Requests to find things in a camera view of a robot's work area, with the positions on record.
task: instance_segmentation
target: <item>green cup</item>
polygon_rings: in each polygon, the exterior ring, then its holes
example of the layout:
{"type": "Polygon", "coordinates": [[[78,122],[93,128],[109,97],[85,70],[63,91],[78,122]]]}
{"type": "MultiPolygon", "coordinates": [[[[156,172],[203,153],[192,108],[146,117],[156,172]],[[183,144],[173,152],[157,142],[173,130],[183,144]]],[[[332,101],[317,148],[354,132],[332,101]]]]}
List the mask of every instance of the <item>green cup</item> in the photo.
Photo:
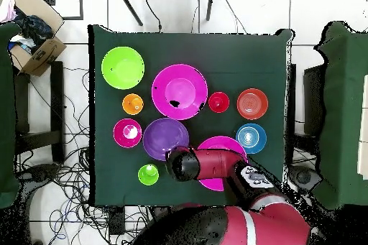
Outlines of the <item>green cup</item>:
{"type": "Polygon", "coordinates": [[[158,168],[154,164],[147,164],[138,171],[138,180],[143,185],[153,185],[158,180],[158,168]]]}
{"type": "Polygon", "coordinates": [[[130,47],[115,47],[103,57],[102,76],[113,88],[127,90],[143,78],[144,63],[141,55],[130,47]]]}

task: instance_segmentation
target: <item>blue bowl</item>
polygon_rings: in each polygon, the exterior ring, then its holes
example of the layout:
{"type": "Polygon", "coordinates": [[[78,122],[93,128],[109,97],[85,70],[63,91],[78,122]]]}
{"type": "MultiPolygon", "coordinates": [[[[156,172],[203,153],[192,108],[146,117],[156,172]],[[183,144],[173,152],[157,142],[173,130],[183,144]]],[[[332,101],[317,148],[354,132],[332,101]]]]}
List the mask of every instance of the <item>blue bowl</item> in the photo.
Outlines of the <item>blue bowl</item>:
{"type": "Polygon", "coordinates": [[[265,148],[267,135],[258,124],[245,124],[236,133],[236,140],[247,154],[256,154],[265,148]]]}

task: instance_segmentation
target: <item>magenta bowl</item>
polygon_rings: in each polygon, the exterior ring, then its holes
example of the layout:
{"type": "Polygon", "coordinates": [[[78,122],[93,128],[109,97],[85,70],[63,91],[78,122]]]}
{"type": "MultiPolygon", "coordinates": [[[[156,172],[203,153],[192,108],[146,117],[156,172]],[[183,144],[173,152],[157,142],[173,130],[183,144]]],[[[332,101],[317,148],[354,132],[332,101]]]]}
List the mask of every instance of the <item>magenta bowl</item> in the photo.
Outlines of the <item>magenta bowl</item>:
{"type": "Polygon", "coordinates": [[[132,148],[140,142],[142,128],[134,119],[122,119],[116,123],[113,135],[120,147],[132,148]]]}
{"type": "MultiPolygon", "coordinates": [[[[247,154],[240,143],[231,137],[211,137],[198,146],[198,149],[227,149],[238,152],[248,162],[247,154]]],[[[207,179],[199,181],[204,187],[214,191],[224,191],[224,184],[221,178],[207,179]]]]}
{"type": "Polygon", "coordinates": [[[190,65],[170,65],[158,73],[152,84],[153,103],[171,119],[195,116],[204,107],[207,96],[205,78],[190,65]]]}

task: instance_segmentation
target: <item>red bowl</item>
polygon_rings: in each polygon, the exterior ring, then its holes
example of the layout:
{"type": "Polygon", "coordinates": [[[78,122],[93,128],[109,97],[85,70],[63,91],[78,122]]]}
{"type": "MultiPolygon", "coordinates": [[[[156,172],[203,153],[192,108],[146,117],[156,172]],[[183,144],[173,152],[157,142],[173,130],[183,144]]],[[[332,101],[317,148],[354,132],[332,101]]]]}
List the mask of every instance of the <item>red bowl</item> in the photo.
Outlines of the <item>red bowl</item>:
{"type": "Polygon", "coordinates": [[[225,112],[229,107],[229,104],[229,97],[224,92],[215,92],[208,100],[210,109],[216,113],[225,112]]]}
{"type": "Polygon", "coordinates": [[[238,112],[245,119],[258,119],[262,117],[268,108],[268,100],[266,95],[256,88],[249,88],[238,97],[236,102],[238,112]]]}

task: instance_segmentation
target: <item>plastic cup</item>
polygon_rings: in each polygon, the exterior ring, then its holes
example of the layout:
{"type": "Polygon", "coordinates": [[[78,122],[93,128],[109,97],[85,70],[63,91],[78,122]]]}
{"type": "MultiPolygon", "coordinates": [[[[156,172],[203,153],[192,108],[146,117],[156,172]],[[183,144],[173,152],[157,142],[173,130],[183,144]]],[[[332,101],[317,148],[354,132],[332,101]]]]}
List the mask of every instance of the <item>plastic cup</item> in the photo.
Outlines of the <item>plastic cup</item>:
{"type": "Polygon", "coordinates": [[[238,97],[236,107],[245,119],[254,120],[262,117],[268,108],[266,95],[256,88],[249,88],[238,97]]]}
{"type": "Polygon", "coordinates": [[[138,180],[143,185],[153,185],[157,182],[159,177],[158,168],[154,164],[147,164],[141,167],[138,171],[138,180]]]}
{"type": "Polygon", "coordinates": [[[143,100],[137,94],[128,94],[124,97],[122,106],[129,115],[136,115],[143,109],[143,100]]]}
{"type": "Polygon", "coordinates": [[[229,107],[229,97],[224,92],[213,93],[209,100],[208,105],[213,112],[223,113],[229,107]]]}
{"type": "Polygon", "coordinates": [[[113,88],[126,90],[136,86],[144,74],[141,55],[130,47],[115,47],[102,60],[102,76],[113,88]]]}
{"type": "Polygon", "coordinates": [[[116,123],[113,135],[120,147],[132,148],[140,142],[142,128],[134,119],[122,119],[116,123]]]}

